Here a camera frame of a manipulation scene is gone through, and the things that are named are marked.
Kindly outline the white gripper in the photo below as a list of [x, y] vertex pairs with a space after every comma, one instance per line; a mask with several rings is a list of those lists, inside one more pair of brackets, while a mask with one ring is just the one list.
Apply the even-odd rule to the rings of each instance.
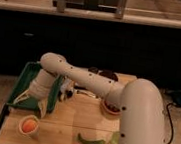
[[41, 113], [40, 117], [44, 118], [48, 109], [47, 100], [44, 98], [47, 98], [50, 94], [53, 83], [55, 80], [57, 80], [57, 77], [57, 74], [50, 74], [46, 70], [40, 69], [40, 72], [37, 74], [36, 78], [31, 81], [28, 90], [25, 90], [18, 97], [16, 97], [13, 100], [13, 103], [18, 104], [19, 102], [28, 99], [30, 94], [31, 97], [40, 100], [38, 102], [39, 111]]

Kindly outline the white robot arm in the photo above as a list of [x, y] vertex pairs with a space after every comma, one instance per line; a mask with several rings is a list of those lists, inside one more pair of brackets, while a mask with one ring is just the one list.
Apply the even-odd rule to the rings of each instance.
[[123, 84], [70, 65], [56, 53], [45, 53], [40, 64], [40, 72], [28, 89], [16, 97], [16, 103], [34, 97], [40, 112], [45, 114], [45, 101], [54, 81], [59, 75], [67, 76], [121, 111], [118, 144], [165, 144], [163, 100], [153, 82], [138, 78]]

